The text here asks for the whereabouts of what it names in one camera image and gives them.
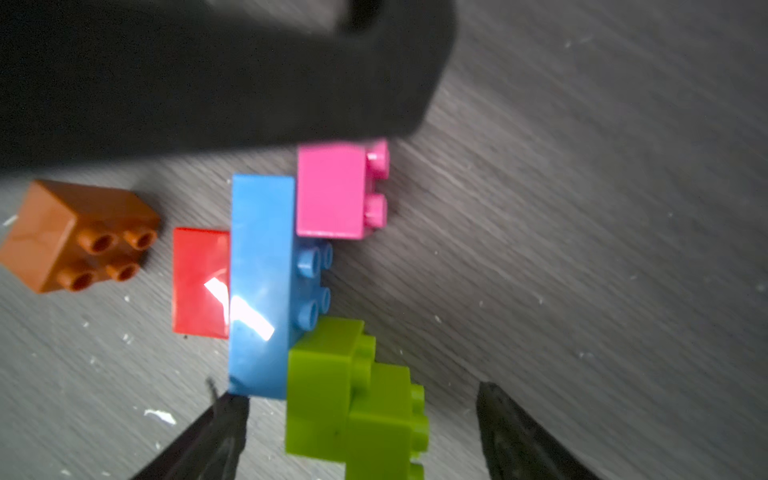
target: pink lego brick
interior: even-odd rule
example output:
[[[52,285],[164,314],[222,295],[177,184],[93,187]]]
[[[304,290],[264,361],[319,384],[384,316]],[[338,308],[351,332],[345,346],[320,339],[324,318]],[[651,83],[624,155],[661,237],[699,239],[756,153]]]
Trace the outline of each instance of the pink lego brick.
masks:
[[[296,234],[360,240],[386,226],[386,199],[374,192],[389,176],[385,140],[299,147]]]

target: stacked lego bricks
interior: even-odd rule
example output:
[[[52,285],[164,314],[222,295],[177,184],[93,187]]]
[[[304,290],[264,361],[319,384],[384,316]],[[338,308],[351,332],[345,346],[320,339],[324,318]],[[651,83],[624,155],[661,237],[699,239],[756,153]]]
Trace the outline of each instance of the stacked lego bricks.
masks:
[[[424,389],[374,362],[363,322],[323,316],[329,239],[386,225],[386,142],[299,148],[297,178],[236,175],[231,231],[174,231],[174,332],[228,338],[232,393],[286,399],[286,450],[346,463],[348,480],[417,480]]]

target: brown stud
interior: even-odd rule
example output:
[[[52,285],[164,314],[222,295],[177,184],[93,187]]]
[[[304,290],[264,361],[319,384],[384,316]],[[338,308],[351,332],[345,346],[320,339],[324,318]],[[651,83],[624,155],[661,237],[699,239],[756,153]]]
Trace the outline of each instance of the brown stud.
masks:
[[[78,232],[78,245],[91,255],[111,249],[117,237],[101,223],[93,223]]]
[[[81,292],[93,284],[95,272],[85,262],[77,262],[59,270],[56,281],[70,292]]]
[[[135,227],[124,231],[123,239],[134,250],[146,250],[157,240],[157,232],[147,227]]]
[[[104,269],[115,282],[124,282],[136,276],[139,271],[139,264],[130,257],[123,255],[112,259]]]

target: black object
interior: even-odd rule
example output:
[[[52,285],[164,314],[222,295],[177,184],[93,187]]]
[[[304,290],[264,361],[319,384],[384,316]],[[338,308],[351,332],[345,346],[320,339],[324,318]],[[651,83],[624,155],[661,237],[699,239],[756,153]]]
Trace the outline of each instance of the black object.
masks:
[[[451,0],[352,0],[333,35],[208,8],[0,2],[1,169],[412,133]]]
[[[598,480],[498,385],[480,384],[477,414],[492,480]]]
[[[225,393],[133,480],[233,480],[249,402]]]

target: red lego brick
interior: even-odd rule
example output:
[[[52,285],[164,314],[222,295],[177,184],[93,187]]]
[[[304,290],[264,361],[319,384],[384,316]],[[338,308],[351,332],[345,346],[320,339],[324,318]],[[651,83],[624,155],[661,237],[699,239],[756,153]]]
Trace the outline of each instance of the red lego brick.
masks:
[[[230,336],[230,233],[174,229],[173,331]]]
[[[160,217],[128,190],[34,180],[0,263],[36,293],[124,282],[138,273],[159,225]]]

